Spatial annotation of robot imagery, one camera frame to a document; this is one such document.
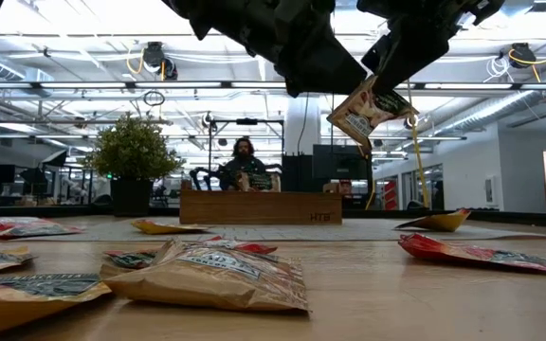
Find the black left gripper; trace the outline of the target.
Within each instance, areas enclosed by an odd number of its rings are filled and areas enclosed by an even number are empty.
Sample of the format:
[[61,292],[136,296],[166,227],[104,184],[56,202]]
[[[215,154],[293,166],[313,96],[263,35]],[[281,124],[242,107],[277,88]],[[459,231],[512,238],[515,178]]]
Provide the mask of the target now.
[[[161,1],[189,21],[198,40],[214,29],[248,55],[273,63],[293,98],[311,92],[350,95],[365,80],[364,68],[338,40],[318,39],[329,26],[335,0]],[[304,77],[303,64],[324,76]]]

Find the black metal gantry frame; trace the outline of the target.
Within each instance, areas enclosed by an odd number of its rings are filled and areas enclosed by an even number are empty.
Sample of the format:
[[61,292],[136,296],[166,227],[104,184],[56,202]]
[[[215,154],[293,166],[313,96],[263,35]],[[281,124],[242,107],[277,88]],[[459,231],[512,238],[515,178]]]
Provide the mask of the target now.
[[262,119],[262,118],[236,118],[236,119],[215,119],[211,118],[209,120],[208,127],[208,180],[206,181],[208,189],[211,189],[209,186],[209,180],[211,178],[217,177],[224,187],[222,190],[227,190],[230,186],[230,181],[225,177],[225,175],[220,170],[212,170],[212,145],[214,138],[221,132],[225,130],[228,124],[235,124],[238,126],[254,126],[259,124],[264,124],[269,127],[273,133],[275,133],[278,138],[281,140],[282,147],[281,151],[284,149],[285,139],[283,134],[285,133],[284,121],[282,119]]

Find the person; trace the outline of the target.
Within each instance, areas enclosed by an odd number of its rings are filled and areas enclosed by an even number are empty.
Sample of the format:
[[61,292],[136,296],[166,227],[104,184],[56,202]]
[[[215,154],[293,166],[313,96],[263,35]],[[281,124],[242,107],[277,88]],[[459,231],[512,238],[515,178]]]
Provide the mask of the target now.
[[250,139],[241,137],[233,146],[232,159],[221,168],[221,171],[230,181],[227,190],[238,190],[236,187],[238,172],[242,171],[250,175],[251,173],[266,172],[266,168],[264,163],[255,156],[255,149]]

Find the red tea bag packet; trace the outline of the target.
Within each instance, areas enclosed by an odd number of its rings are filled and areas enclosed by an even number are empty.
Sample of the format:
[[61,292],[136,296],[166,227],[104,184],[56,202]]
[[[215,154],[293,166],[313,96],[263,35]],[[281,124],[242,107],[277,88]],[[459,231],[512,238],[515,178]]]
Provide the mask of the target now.
[[[234,249],[243,252],[255,254],[271,254],[278,247],[263,244],[259,242],[243,242],[237,240],[224,239],[221,236],[215,236],[211,239],[201,242],[188,242],[188,246],[213,246]],[[105,251],[104,254],[118,267],[126,269],[142,269],[148,267],[155,259],[157,254],[156,249],[145,249],[137,251]]]
[[0,217],[0,239],[58,236],[83,233],[81,228],[36,217]]
[[412,257],[432,263],[546,275],[546,259],[515,251],[442,242],[422,234],[401,235],[398,245]]

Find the grey woven placemat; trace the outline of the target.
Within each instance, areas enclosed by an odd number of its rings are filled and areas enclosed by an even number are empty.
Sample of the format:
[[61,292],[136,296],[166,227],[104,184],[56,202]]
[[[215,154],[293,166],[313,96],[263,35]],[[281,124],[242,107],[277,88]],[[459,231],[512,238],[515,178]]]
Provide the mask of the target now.
[[[493,239],[545,239],[545,234],[516,232],[503,229],[460,226],[455,232],[435,232],[416,227],[398,229],[399,223],[384,219],[346,219],[337,225],[215,225],[206,231],[181,233],[183,241],[205,241],[213,237],[249,242],[348,242],[397,241],[402,234],[420,233],[446,241],[476,241]],[[134,228],[128,220],[87,226],[80,234],[45,236],[56,242],[158,242],[167,235],[149,235]]]

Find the black computer tower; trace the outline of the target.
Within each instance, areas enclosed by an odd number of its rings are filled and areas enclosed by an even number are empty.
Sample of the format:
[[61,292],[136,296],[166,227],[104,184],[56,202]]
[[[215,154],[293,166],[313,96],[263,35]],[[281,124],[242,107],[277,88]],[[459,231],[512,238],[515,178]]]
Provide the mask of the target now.
[[312,156],[307,154],[282,157],[283,192],[312,192]]

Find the wooden three-compartment box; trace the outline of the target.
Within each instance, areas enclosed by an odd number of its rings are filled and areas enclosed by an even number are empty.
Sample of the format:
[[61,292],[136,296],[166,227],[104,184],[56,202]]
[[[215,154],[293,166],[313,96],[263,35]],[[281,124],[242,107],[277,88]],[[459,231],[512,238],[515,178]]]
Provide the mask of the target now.
[[183,190],[182,224],[342,223],[341,197],[324,192]]

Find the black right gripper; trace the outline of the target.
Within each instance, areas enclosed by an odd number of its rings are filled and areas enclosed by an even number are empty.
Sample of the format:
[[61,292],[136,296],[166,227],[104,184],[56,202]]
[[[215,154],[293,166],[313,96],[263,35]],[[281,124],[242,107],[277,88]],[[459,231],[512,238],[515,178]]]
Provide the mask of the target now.
[[390,92],[444,55],[444,40],[462,20],[477,26],[498,12],[505,0],[357,0],[356,7],[386,20],[388,32],[364,54],[374,71],[375,93]]

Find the potted green plant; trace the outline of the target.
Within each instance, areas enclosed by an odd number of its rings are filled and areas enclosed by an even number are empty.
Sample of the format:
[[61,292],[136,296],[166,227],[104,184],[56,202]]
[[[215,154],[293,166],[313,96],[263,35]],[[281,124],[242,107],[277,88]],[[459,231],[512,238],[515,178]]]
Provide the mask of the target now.
[[160,123],[125,115],[98,132],[82,163],[110,175],[113,214],[144,217],[149,213],[154,181],[180,170],[185,160],[167,147]]

